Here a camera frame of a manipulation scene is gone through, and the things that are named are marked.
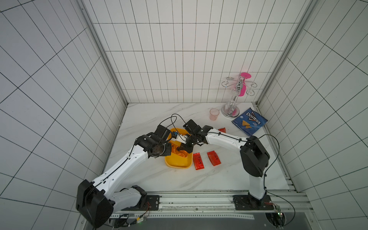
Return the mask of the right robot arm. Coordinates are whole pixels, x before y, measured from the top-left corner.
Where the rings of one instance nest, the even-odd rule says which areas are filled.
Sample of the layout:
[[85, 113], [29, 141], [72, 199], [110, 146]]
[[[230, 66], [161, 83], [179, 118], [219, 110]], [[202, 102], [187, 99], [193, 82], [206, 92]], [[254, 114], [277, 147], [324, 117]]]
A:
[[243, 205], [248, 206], [251, 210], [259, 210], [263, 207], [267, 198], [265, 169], [269, 165], [270, 155], [259, 138], [255, 136], [240, 138], [223, 133], [211, 126], [200, 127], [195, 123], [187, 123], [184, 128], [188, 135], [186, 141], [179, 146], [179, 150], [191, 152], [195, 145], [209, 144], [239, 153], [243, 168], [249, 175], [250, 183]]

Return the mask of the blue Doritos chip bag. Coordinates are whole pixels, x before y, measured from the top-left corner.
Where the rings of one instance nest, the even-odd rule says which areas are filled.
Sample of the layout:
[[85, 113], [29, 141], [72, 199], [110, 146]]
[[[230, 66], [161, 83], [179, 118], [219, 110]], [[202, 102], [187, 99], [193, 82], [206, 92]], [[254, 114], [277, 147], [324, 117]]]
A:
[[252, 108], [235, 118], [232, 123], [248, 136], [254, 135], [268, 120]]

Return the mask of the pink wine glass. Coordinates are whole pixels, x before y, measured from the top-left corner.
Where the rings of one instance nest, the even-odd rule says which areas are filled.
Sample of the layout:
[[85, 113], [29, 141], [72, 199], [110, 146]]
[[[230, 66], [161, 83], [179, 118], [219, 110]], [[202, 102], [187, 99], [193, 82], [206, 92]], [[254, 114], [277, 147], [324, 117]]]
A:
[[245, 81], [250, 79], [252, 76], [249, 73], [246, 72], [242, 72], [239, 76], [239, 84], [240, 84], [240, 93], [239, 93], [239, 97], [243, 97], [246, 93], [246, 83]]

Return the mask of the orange tea bag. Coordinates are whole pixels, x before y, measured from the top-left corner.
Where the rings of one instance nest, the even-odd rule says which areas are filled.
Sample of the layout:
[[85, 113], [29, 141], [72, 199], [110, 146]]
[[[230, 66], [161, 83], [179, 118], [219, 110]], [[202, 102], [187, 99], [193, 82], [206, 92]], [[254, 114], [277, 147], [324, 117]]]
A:
[[172, 144], [172, 150], [171, 150], [172, 154], [176, 154], [180, 157], [186, 158], [188, 156], [188, 152], [186, 152], [185, 150], [180, 150], [179, 146]]

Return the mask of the metal cup drying rack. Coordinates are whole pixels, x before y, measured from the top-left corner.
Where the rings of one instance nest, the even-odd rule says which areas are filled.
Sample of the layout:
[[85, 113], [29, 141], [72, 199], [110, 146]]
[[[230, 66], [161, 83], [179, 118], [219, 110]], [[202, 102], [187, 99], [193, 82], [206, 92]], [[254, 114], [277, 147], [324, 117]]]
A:
[[[221, 85], [224, 88], [231, 89], [231, 96], [232, 96], [233, 93], [236, 93], [237, 97], [236, 97], [235, 102], [237, 101], [237, 99], [239, 97], [239, 93], [240, 93], [239, 76], [238, 76], [238, 78], [227, 77], [226, 80], [221, 83]], [[254, 96], [255, 92], [252, 89], [252, 87], [256, 87], [257, 84], [254, 83], [254, 82], [251, 82], [250, 79], [246, 80], [245, 83], [246, 83], [246, 86], [247, 86], [245, 95]], [[225, 117], [227, 117], [227, 118], [236, 118], [239, 115], [240, 110], [239, 110], [237, 104], [236, 104], [236, 110], [234, 111], [234, 113], [231, 117], [226, 115], [226, 113], [224, 111], [225, 105], [221, 108], [221, 112]]]

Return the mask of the clear wine glass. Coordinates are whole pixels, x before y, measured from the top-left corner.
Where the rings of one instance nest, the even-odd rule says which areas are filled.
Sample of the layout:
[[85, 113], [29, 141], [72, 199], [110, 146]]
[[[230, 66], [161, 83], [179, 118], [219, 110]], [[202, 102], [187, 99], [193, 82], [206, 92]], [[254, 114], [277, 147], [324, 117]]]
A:
[[232, 96], [231, 96], [231, 99], [226, 103], [225, 105], [225, 113], [227, 116], [231, 117], [234, 113], [234, 111], [236, 110], [236, 93], [233, 93]]

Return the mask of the aluminium mounting rail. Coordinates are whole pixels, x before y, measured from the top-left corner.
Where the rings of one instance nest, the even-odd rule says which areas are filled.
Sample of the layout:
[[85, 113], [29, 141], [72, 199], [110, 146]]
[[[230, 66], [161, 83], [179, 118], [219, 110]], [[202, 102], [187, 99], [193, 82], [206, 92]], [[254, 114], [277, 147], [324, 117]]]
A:
[[236, 217], [251, 213], [284, 213], [291, 219], [296, 213], [312, 212], [303, 193], [275, 191], [263, 202], [251, 200], [245, 192], [162, 192], [141, 194], [127, 189], [106, 198], [102, 193], [86, 193], [77, 199], [78, 211], [92, 224], [102, 225], [122, 215], [150, 217]]

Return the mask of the yellow plastic storage box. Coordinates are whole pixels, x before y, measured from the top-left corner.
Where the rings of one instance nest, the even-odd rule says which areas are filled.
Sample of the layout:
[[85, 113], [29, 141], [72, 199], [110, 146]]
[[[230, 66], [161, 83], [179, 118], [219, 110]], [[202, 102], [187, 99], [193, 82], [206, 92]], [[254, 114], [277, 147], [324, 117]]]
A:
[[[177, 139], [172, 139], [170, 143], [180, 146], [182, 144], [182, 141], [183, 140], [180, 137], [178, 137]], [[188, 169], [191, 167], [192, 162], [193, 162], [193, 153], [189, 153], [186, 158], [180, 157], [172, 153], [170, 156], [165, 157], [166, 165], [168, 167], [176, 169]]]

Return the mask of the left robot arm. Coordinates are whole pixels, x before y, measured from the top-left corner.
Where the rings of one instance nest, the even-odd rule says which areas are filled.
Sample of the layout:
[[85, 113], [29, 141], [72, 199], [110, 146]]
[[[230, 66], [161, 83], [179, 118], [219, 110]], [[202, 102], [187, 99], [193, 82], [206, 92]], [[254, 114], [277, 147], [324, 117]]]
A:
[[131, 149], [115, 165], [92, 181], [83, 180], [77, 189], [76, 210], [94, 227], [100, 228], [110, 216], [124, 209], [148, 209], [147, 193], [139, 186], [117, 192], [130, 173], [150, 157], [171, 154], [167, 135], [153, 133], [138, 137]]

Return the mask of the pink transparent plastic cup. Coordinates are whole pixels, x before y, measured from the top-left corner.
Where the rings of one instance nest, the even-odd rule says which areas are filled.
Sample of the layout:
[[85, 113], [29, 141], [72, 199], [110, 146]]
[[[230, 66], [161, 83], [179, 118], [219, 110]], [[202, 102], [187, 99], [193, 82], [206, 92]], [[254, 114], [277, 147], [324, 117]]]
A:
[[210, 120], [216, 121], [217, 118], [218, 118], [218, 115], [219, 115], [219, 110], [218, 109], [216, 109], [216, 108], [210, 109], [210, 112], [209, 112]]

